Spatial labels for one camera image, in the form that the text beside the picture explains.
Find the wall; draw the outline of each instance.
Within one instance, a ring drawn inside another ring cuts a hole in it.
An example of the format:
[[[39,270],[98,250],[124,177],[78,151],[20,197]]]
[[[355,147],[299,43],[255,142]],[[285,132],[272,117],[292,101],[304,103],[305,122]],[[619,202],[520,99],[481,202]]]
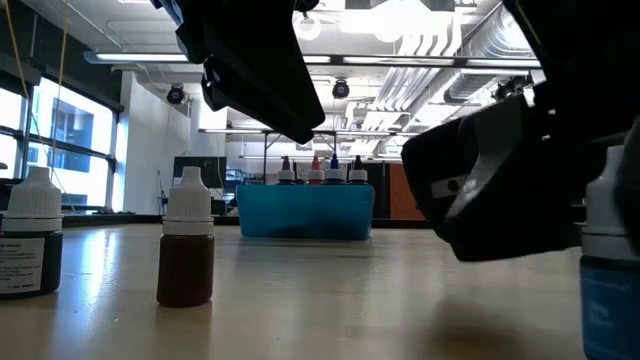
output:
[[[199,130],[226,127],[227,108],[214,112],[203,101],[192,101],[189,154],[191,156],[224,156],[225,134],[207,134]]]
[[[158,214],[159,180],[172,185],[173,158],[189,148],[190,121],[124,72],[117,129],[114,210]]]

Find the white label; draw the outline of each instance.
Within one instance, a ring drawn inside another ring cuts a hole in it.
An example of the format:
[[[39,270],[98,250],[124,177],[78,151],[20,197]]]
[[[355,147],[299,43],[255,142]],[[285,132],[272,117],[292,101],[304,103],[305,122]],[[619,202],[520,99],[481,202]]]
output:
[[[0,239],[0,294],[40,290],[44,238]]]

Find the blue container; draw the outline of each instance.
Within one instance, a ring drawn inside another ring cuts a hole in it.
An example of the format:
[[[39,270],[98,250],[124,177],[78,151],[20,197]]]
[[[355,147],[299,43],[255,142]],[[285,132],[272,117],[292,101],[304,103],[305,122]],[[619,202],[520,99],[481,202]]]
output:
[[[246,237],[366,240],[371,186],[240,185],[240,230]]]

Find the fluorescent light fixture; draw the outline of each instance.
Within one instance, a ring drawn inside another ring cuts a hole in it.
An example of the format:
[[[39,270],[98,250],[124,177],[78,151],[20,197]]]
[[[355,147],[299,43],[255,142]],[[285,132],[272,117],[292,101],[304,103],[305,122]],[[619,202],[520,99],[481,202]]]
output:
[[[355,65],[404,65],[404,66],[452,66],[454,59],[414,56],[345,56],[345,64]]]
[[[188,63],[184,54],[145,54],[145,53],[113,53],[113,54],[96,54],[96,57],[103,61],[113,62],[177,62]]]
[[[245,160],[264,160],[264,156],[262,155],[240,155],[238,156],[238,158],[240,159],[245,159]],[[268,155],[267,156],[267,160],[282,160],[284,159],[284,156],[276,156],[276,155]],[[322,160],[330,160],[330,158],[319,158],[321,161]],[[289,160],[295,160],[295,161],[312,161],[313,160],[313,156],[289,156]],[[356,158],[355,157],[338,157],[338,160],[340,161],[355,161]]]
[[[540,69],[540,62],[536,59],[522,58],[495,58],[495,59],[469,59],[467,66],[482,68],[520,68],[520,69]]]
[[[189,60],[180,53],[96,53],[85,52],[85,58],[90,63],[102,64],[138,64],[138,63],[184,63],[189,64]],[[328,64],[331,62],[330,56],[307,55],[303,56],[304,62],[310,65]]]
[[[462,69],[462,75],[504,75],[504,76],[527,76],[527,70],[505,70],[505,69]]]
[[[245,159],[245,160],[263,160],[264,156],[262,155],[240,155],[238,156],[240,159]],[[282,159],[282,156],[267,156],[267,160],[275,160],[275,159]]]
[[[215,134],[262,134],[262,130],[258,129],[204,129],[206,133]]]
[[[361,136],[389,136],[388,131],[336,131],[337,135],[361,135]]]
[[[328,64],[331,62],[331,57],[329,56],[305,55],[302,59],[307,64]]]
[[[389,162],[393,161],[393,162],[402,162],[402,159],[401,159],[401,158],[395,158],[395,159],[394,159],[394,158],[384,158],[384,157],[382,157],[382,158],[371,158],[371,160],[373,160],[373,161],[389,161]]]

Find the table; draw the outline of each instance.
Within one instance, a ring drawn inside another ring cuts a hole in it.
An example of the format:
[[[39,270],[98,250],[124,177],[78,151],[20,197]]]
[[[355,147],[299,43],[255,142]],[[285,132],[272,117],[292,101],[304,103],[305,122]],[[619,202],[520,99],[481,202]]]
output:
[[[0,358],[584,359],[577,249],[461,264],[428,230],[345,243],[216,227],[213,301],[164,309],[161,230],[65,231],[60,289],[0,302]]]

